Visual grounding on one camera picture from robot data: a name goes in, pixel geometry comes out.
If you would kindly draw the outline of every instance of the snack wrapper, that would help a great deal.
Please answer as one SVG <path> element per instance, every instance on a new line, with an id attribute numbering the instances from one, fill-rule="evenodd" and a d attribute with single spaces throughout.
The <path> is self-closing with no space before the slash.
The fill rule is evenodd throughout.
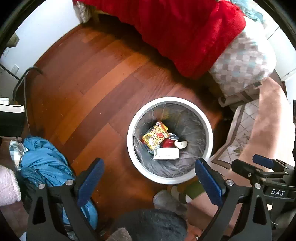
<path id="1" fill-rule="evenodd" d="M 142 139 L 149 149 L 154 150 L 165 138 L 169 136 L 167 130 L 168 128 L 158 121 L 152 130 L 145 134 Z"/>

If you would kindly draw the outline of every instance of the gray plastic liner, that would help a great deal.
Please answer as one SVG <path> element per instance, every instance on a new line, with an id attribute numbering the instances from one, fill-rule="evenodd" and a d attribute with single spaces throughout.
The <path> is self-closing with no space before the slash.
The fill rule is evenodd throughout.
<path id="1" fill-rule="evenodd" d="M 144 133 L 161 121 L 168 132 L 176 134 L 179 140 L 186 140 L 188 146 L 179 151 L 180 158 L 171 161 L 156 161 L 141 142 Z M 204 126 L 191 110 L 178 104 L 161 104 L 144 114 L 134 131 L 134 148 L 141 164 L 160 177 L 179 177 L 194 168 L 195 160 L 203 156 L 206 148 Z"/>

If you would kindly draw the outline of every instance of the trash can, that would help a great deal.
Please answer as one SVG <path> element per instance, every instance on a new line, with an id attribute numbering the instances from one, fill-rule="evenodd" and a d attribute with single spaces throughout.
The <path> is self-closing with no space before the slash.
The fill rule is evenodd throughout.
<path id="1" fill-rule="evenodd" d="M 156 161 L 141 142 L 144 133 L 161 121 L 169 133 L 186 140 L 179 159 Z M 148 179 L 162 184 L 178 184 L 196 176 L 197 158 L 209 159 L 213 148 L 213 132 L 204 113 L 193 103 L 163 97 L 144 105 L 134 116 L 128 129 L 127 146 L 134 166 Z"/>

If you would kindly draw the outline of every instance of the red can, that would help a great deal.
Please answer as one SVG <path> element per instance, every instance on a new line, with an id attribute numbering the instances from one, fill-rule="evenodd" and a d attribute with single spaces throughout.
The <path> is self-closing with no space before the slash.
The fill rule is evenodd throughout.
<path id="1" fill-rule="evenodd" d="M 175 147 L 175 140 L 178 139 L 179 137 L 177 137 L 175 134 L 169 133 L 169 137 L 162 141 L 161 147 Z"/>

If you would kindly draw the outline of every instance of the pillow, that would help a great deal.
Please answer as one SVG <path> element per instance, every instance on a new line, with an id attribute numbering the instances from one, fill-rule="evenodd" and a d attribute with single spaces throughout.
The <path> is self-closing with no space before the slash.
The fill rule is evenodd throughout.
<path id="1" fill-rule="evenodd" d="M 219 56 L 210 74 L 225 97 L 241 92 L 267 78 L 274 70 L 276 56 L 263 27 L 245 17 L 246 27 Z"/>

